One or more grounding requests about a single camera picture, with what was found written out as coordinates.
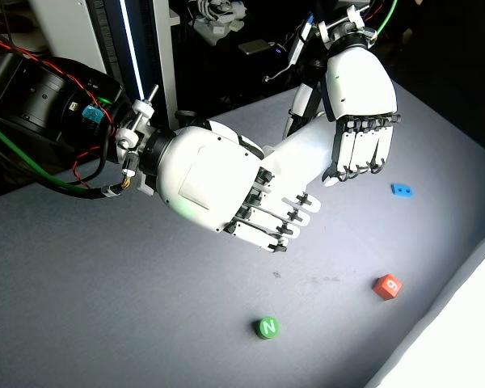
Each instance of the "tabletop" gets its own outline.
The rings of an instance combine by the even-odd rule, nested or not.
[[[485,150],[396,91],[384,170],[313,182],[322,209],[284,254],[136,190],[0,197],[0,387],[364,386],[485,236]],[[217,120],[274,145],[293,93]],[[387,273],[404,287],[384,302],[371,288]],[[274,339],[255,335],[264,316],[280,322]]]

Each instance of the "white led light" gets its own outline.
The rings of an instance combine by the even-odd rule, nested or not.
[[[133,70],[135,71],[135,79],[137,80],[138,94],[140,100],[144,99],[144,90],[142,89],[142,82],[140,79],[140,72],[138,71],[137,54],[135,53],[135,46],[133,38],[131,37],[131,27],[129,26],[128,10],[126,9],[126,1],[120,0],[120,9],[122,10],[122,20],[124,21],[124,29],[128,37],[129,53],[131,54],[131,62],[133,63]]]

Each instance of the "red die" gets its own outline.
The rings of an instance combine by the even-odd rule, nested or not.
[[[380,279],[377,279],[373,290],[377,295],[387,301],[388,299],[393,299],[396,297],[402,287],[403,284],[400,281],[395,279],[391,274],[388,274]]]

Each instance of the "blue block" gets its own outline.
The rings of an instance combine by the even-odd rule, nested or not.
[[[413,190],[406,184],[394,183],[391,185],[391,191],[395,196],[405,196],[406,198],[413,197]]]

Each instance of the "green round block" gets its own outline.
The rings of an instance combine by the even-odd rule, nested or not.
[[[260,338],[264,340],[270,340],[278,335],[280,330],[280,324],[273,317],[262,318],[259,321],[258,334]]]

